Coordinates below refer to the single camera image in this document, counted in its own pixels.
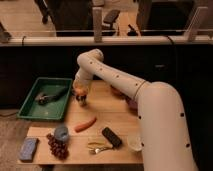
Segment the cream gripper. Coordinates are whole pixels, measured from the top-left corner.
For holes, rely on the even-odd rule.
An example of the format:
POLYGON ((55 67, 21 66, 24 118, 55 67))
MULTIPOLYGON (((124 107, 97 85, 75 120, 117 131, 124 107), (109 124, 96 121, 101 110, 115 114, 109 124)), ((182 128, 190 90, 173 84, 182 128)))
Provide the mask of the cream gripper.
POLYGON ((86 80, 79 80, 75 79, 73 82, 73 89, 74 88, 83 88, 86 89, 89 93, 91 87, 91 80, 86 79, 86 80))

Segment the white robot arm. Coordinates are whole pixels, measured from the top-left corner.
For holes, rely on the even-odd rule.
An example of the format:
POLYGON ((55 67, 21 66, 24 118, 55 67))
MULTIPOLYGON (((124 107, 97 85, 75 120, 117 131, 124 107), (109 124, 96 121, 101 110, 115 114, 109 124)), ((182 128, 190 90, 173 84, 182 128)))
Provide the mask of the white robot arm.
POLYGON ((87 89, 98 76, 137 103, 144 171, 199 171, 178 91, 110 67, 103 59, 99 49, 80 54, 73 86, 87 89))

